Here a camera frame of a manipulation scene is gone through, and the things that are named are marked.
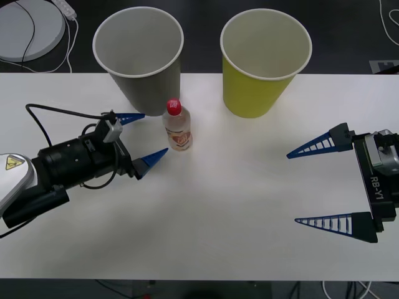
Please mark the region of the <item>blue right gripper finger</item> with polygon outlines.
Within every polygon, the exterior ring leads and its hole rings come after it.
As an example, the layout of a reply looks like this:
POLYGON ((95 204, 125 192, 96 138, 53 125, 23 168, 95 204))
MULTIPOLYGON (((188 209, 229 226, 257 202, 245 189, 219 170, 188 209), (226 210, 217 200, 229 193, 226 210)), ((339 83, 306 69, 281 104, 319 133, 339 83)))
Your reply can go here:
POLYGON ((291 151, 286 157, 294 159, 317 154, 350 151, 353 149, 352 137, 354 135, 355 132, 349 130, 347 123, 341 123, 328 132, 291 151))
POLYGON ((363 242, 378 242, 377 231, 369 212, 295 218, 294 220, 296 223, 307 227, 350 237, 363 242))

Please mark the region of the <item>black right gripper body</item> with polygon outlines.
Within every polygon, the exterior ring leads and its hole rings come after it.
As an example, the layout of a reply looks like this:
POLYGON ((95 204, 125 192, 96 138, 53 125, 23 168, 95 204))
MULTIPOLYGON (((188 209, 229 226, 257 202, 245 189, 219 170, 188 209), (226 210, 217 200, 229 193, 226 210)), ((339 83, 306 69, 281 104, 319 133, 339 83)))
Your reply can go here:
POLYGON ((398 209, 398 136, 357 135, 353 139, 368 204, 377 232, 398 209))

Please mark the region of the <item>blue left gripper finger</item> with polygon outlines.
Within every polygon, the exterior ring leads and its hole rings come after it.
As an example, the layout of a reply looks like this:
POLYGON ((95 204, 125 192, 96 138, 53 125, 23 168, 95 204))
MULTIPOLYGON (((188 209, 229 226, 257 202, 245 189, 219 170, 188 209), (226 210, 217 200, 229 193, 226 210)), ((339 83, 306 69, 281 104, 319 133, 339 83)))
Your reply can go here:
POLYGON ((145 118, 143 113, 116 113, 115 115, 122 126, 145 118))
POLYGON ((159 150, 147 156, 137 158, 132 161, 134 176, 137 180, 141 180, 151 170, 164 155, 168 152, 168 148, 159 150))

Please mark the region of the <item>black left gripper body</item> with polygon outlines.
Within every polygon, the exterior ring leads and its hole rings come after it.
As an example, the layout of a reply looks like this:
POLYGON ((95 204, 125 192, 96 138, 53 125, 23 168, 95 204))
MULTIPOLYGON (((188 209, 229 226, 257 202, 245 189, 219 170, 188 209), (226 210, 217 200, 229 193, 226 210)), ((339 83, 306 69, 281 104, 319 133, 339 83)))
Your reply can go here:
POLYGON ((104 143, 91 138, 90 144, 91 178, 99 178, 114 171, 120 176, 125 174, 131 178, 137 176, 130 153, 120 138, 113 143, 104 143))

